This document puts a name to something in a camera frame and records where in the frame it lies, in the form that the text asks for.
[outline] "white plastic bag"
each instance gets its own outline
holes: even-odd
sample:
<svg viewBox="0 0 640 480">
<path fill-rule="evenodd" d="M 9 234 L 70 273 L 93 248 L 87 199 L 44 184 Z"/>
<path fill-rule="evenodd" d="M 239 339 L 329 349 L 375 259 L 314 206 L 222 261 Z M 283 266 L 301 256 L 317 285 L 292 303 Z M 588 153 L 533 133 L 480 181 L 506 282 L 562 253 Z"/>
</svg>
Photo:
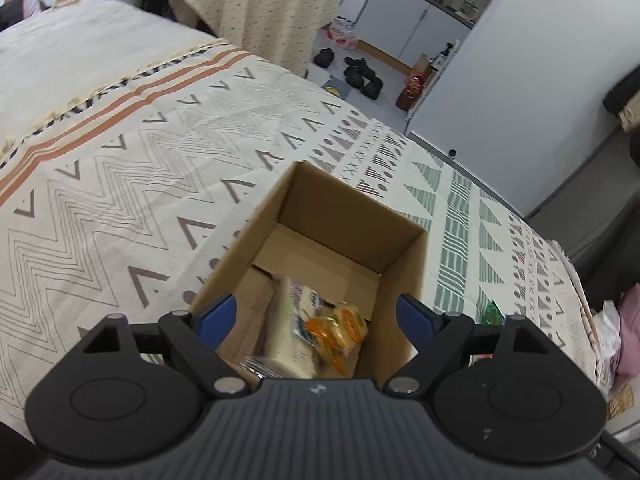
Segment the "white plastic bag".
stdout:
<svg viewBox="0 0 640 480">
<path fill-rule="evenodd" d="M 342 18 L 336 18 L 331 22 L 326 31 L 326 36 L 337 46 L 354 50 L 358 46 L 355 23 Z"/>
<path fill-rule="evenodd" d="M 600 340 L 600 351 L 602 352 L 602 383 L 609 393 L 616 376 L 616 371 L 611 369 L 611 362 L 620 351 L 622 343 L 620 339 L 620 314 L 613 301 L 604 302 L 602 310 L 593 317 L 593 324 Z"/>
</svg>

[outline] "bed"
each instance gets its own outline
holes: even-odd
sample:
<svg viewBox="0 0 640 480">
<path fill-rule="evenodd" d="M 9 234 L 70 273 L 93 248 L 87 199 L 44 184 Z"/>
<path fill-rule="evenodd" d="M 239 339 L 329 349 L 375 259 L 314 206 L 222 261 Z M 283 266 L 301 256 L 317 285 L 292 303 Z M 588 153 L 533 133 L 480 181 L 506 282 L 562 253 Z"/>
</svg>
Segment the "bed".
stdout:
<svg viewBox="0 0 640 480">
<path fill-rule="evenodd" d="M 104 0 L 0 34 L 0 69 L 15 81 L 0 104 L 0 420 L 17 431 L 30 390 L 106 314 L 145 322 L 190 304 L 294 160 L 430 231 L 425 304 L 526 314 L 598 382 L 590 313 L 561 249 L 315 84 Z"/>
</svg>

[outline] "wooden baseboard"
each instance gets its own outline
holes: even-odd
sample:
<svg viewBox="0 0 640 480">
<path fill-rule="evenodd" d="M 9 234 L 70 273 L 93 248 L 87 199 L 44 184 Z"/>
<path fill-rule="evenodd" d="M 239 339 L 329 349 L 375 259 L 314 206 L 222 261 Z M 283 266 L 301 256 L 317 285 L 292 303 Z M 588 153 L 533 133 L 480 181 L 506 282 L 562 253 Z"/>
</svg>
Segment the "wooden baseboard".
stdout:
<svg viewBox="0 0 640 480">
<path fill-rule="evenodd" d="M 398 72 L 403 73 L 404 75 L 409 75 L 411 72 L 411 67 L 405 65 L 404 63 L 398 61 L 395 57 L 391 57 L 386 52 L 382 52 L 380 49 L 371 46 L 369 43 L 365 43 L 364 41 L 358 42 L 358 49 L 363 52 L 366 52 L 370 56 L 379 59 L 384 64 L 389 65 L 391 68 L 398 70 Z"/>
</svg>

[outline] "floor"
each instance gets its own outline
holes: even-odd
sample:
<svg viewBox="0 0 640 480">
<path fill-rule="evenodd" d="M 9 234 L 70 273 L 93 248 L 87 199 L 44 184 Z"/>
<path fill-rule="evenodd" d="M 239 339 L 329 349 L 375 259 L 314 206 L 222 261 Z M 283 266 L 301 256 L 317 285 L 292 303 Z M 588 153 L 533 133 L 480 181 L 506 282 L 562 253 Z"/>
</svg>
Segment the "floor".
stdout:
<svg viewBox="0 0 640 480">
<path fill-rule="evenodd" d="M 406 128 L 406 112 L 403 112 L 396 107 L 396 99 L 402 89 L 404 89 L 404 74 L 391 68 L 382 61 L 375 59 L 369 54 L 359 50 L 347 50 L 336 46 L 326 38 L 325 31 L 321 29 L 318 31 L 318 36 L 316 37 L 313 56 L 315 56 L 322 48 L 331 48 L 334 51 L 334 61 L 326 70 L 314 65 L 313 63 L 309 63 L 309 74 L 307 79 L 313 81 L 318 86 L 324 85 L 331 76 L 339 79 L 340 81 L 344 81 L 343 72 L 344 69 L 347 68 L 347 64 L 344 62 L 344 57 L 365 58 L 367 60 L 367 65 L 376 72 L 376 75 L 380 79 L 382 79 L 383 87 L 380 92 L 380 96 L 376 100 L 372 100 L 361 94 L 359 90 L 351 88 L 351 91 L 345 101 L 355 106 L 366 116 L 385 123 L 397 132 L 404 133 Z"/>
</svg>

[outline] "ribbed gray surface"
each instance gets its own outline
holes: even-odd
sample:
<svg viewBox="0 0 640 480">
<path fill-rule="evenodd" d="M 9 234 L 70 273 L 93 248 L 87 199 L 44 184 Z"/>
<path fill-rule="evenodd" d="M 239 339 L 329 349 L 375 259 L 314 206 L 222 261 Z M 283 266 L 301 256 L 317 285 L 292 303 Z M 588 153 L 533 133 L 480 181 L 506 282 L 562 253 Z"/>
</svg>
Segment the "ribbed gray surface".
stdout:
<svg viewBox="0 0 640 480">
<path fill-rule="evenodd" d="M 265 380 L 252 396 L 217 402 L 200 427 L 156 459 L 111 470 L 49 461 L 38 480 L 600 479 L 588 460 L 545 470 L 481 460 L 450 443 L 426 411 L 369 380 Z"/>
</svg>

